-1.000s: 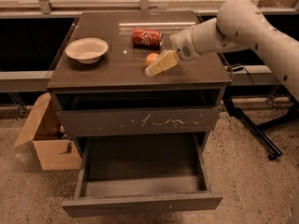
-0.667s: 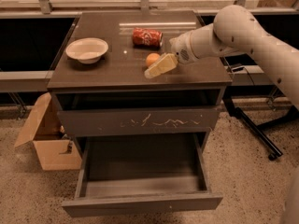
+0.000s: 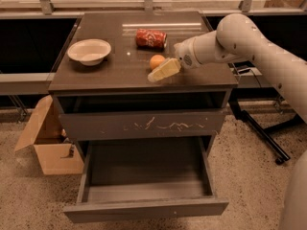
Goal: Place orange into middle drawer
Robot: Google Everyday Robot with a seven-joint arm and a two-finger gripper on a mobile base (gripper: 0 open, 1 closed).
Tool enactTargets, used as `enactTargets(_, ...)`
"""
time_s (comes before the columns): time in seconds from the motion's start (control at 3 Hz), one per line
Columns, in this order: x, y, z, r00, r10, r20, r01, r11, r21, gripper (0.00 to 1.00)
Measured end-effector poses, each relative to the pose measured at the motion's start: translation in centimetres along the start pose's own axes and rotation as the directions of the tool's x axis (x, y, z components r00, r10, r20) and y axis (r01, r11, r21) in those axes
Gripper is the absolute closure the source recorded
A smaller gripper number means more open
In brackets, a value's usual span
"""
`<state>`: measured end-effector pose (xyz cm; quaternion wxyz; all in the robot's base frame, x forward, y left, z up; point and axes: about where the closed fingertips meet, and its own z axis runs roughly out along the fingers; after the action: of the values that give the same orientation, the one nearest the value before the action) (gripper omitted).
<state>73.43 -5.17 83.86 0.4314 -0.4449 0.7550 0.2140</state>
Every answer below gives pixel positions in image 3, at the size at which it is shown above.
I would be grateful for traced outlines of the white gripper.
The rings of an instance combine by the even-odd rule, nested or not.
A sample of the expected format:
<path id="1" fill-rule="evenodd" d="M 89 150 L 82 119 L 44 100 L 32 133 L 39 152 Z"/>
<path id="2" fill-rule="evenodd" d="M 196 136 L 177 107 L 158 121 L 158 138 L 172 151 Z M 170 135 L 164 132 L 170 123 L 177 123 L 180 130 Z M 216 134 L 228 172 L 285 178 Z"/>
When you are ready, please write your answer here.
<path id="1" fill-rule="evenodd" d="M 156 82 L 169 78 L 177 74 L 181 66 L 185 69 L 200 67 L 201 65 L 194 52 L 194 42 L 195 38 L 191 37 L 180 43 L 176 43 L 174 45 L 176 58 L 166 58 L 159 66 L 152 70 L 148 75 L 148 80 L 150 82 Z"/>

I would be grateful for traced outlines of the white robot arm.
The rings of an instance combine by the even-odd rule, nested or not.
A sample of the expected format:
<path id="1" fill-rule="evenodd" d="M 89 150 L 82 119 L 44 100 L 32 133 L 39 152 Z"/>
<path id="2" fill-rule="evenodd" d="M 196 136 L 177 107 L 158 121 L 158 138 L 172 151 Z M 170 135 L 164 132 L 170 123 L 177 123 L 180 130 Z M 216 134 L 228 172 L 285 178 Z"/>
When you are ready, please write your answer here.
<path id="1" fill-rule="evenodd" d="M 307 62 L 270 42 L 247 16 L 225 16 L 213 32 L 175 45 L 175 59 L 166 59 L 148 75 L 161 81 L 184 67 L 211 62 L 250 61 L 307 122 Z M 307 230 L 307 152 L 296 161 L 286 190 L 278 230 Z"/>

